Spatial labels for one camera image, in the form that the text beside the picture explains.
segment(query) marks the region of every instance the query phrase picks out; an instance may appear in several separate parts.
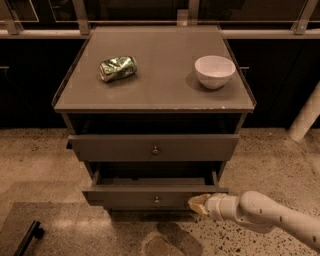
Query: open drawer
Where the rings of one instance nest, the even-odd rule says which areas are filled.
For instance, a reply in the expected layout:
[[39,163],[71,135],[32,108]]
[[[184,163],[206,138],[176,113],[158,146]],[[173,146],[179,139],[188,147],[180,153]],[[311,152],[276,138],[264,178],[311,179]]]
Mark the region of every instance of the open drawer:
[[112,211],[189,211],[190,197],[227,191],[210,162],[102,163],[83,194]]
[[228,161],[238,134],[70,135],[80,161]]

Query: drawer knob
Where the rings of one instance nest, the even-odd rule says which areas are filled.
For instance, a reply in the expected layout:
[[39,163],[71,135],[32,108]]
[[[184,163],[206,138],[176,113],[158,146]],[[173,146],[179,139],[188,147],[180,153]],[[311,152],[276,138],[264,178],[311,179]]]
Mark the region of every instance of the drawer knob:
[[152,152],[152,155],[154,155],[154,156],[160,154],[160,150],[158,149],[157,146],[154,146],[151,152]]
[[153,202],[156,203],[156,204],[160,203],[159,197],[156,196],[156,197],[154,198],[154,201],[153,201]]

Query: crushed soda can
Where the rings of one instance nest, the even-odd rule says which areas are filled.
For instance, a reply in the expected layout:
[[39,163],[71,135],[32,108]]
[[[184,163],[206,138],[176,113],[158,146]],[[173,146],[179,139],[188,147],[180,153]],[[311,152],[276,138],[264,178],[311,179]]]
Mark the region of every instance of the crushed soda can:
[[121,56],[102,61],[99,67],[101,79],[108,83],[134,75],[137,62],[134,57]]

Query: speckled floor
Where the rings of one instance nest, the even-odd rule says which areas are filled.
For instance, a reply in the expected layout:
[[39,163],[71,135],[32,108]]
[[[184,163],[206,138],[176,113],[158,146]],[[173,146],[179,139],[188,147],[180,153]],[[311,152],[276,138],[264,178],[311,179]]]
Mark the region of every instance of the speckled floor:
[[[174,213],[110,218],[90,207],[91,180],[64,129],[0,130],[0,255],[13,255],[33,220],[45,229],[25,255],[316,255],[276,228],[261,235],[231,222]],[[265,193],[320,220],[320,130],[296,143],[284,129],[242,129],[221,185]]]

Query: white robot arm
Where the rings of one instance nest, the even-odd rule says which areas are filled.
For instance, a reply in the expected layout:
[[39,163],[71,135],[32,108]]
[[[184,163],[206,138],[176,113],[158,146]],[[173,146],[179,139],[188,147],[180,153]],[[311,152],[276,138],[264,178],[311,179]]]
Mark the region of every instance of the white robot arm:
[[268,233],[276,226],[320,253],[320,220],[280,205],[259,192],[248,191],[241,196],[202,195],[191,198],[189,205],[214,220],[231,220],[259,233]]

